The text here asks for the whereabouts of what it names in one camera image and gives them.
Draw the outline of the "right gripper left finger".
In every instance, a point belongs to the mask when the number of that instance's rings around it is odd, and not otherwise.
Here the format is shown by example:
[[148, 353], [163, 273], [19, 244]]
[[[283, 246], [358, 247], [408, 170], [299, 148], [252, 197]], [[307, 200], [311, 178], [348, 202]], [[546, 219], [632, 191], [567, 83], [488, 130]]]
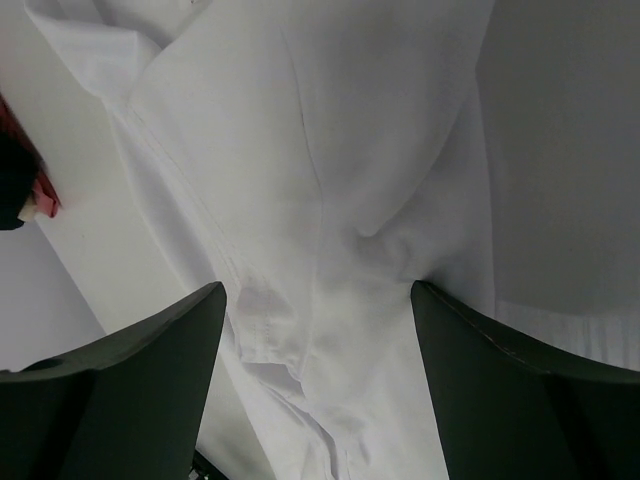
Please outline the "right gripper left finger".
[[225, 317], [210, 283], [165, 310], [1, 373], [4, 479], [185, 479]]

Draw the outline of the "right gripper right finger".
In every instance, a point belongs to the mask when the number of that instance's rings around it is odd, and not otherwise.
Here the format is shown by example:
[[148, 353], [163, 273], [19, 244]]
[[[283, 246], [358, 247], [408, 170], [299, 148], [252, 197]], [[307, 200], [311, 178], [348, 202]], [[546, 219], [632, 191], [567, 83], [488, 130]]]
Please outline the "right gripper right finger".
[[636, 479], [639, 374], [568, 353], [411, 288], [452, 479]]

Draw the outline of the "white t shirt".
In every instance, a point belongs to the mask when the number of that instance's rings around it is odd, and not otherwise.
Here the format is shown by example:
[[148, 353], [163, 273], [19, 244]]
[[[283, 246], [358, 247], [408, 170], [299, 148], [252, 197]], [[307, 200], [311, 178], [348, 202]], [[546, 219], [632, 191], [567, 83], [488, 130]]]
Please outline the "white t shirt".
[[99, 98], [279, 479], [445, 479], [410, 288], [639, 366], [635, 1], [214, 1], [159, 44], [26, 12]]

